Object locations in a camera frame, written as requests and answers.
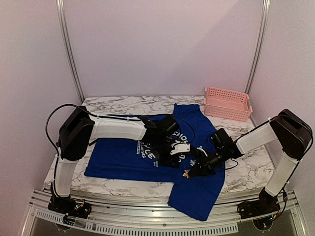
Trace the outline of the blue printed t-shirt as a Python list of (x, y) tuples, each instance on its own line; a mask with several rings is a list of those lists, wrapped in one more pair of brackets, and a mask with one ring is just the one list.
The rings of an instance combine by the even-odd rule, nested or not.
[[(199, 105), (174, 105), (173, 114), (186, 120), (189, 128), (178, 121), (180, 131), (173, 138), (194, 147), (202, 147), (213, 153), (215, 148), (210, 142), (214, 126), (206, 118)], [(187, 216), (206, 221), (215, 204), (225, 180), (225, 165), (215, 168), (215, 174), (205, 177), (183, 177), (184, 170), (191, 169), (192, 155), (180, 155), (179, 168), (158, 164), (156, 152), (147, 144), (126, 139), (100, 139), (97, 141), (84, 175), (87, 177), (172, 182), (173, 188), (168, 204)]]

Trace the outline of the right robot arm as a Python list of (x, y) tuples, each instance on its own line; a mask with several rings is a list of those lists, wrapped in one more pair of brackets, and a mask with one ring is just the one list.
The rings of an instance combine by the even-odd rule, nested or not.
[(298, 164), (314, 143), (312, 128), (289, 109), (269, 118), (253, 130), (233, 140), (221, 128), (210, 136), (215, 152), (197, 149), (196, 163), (188, 171), (188, 177), (212, 175), (215, 168), (229, 159), (237, 159), (270, 143), (282, 148), (279, 162), (269, 181), (261, 190), (261, 199), (254, 204), (258, 214), (270, 210), (280, 191), (287, 185)]

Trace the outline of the silver brooch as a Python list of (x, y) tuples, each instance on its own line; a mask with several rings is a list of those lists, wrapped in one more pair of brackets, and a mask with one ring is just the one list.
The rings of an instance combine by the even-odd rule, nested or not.
[(184, 173), (182, 176), (185, 178), (189, 178), (189, 173), (190, 173), (190, 170), (184, 170)]

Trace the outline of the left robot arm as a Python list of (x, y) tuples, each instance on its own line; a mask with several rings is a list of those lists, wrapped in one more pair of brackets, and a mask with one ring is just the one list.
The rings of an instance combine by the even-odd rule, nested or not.
[(150, 144), (157, 152), (161, 165), (178, 168), (179, 156), (190, 150), (191, 142), (181, 143), (172, 139), (181, 127), (183, 118), (174, 114), (146, 116), (119, 116), (93, 114), (85, 106), (72, 105), (74, 111), (59, 129), (57, 142), (47, 139), (56, 150), (56, 163), (51, 188), (56, 196), (53, 203), (62, 213), (73, 209), (70, 186), (77, 163), (86, 154), (87, 148), (100, 139), (126, 139)]

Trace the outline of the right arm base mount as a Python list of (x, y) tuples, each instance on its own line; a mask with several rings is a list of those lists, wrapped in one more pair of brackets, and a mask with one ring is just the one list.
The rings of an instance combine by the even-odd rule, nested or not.
[(237, 206), (237, 212), (240, 214), (241, 219), (247, 219), (257, 216), (262, 216), (265, 214), (271, 214), (276, 212), (276, 214), (269, 217), (269, 221), (274, 221), (279, 218), (285, 210), (288, 196), (286, 192), (283, 192), (283, 208), (280, 207), (278, 197), (260, 196), (258, 200), (255, 201), (244, 201)]

